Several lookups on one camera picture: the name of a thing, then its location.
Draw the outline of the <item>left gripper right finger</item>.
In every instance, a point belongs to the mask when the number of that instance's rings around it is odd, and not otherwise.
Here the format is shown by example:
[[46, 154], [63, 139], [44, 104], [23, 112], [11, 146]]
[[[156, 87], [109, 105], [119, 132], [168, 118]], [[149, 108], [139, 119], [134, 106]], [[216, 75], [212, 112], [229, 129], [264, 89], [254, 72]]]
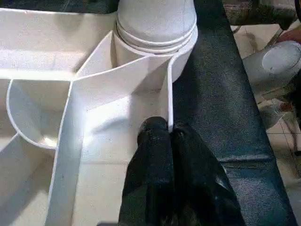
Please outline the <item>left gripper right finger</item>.
[[180, 226], [244, 226], [237, 196], [226, 171], [201, 136], [188, 124], [171, 135], [176, 212]]

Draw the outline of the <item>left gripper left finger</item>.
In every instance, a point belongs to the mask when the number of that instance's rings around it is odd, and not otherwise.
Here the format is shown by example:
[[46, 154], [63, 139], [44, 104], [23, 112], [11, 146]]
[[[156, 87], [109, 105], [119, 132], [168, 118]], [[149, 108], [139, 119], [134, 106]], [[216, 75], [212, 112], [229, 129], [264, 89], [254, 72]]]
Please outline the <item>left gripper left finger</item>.
[[150, 117], [140, 127], [127, 166], [118, 225], [169, 226], [174, 211], [174, 165], [167, 122]]

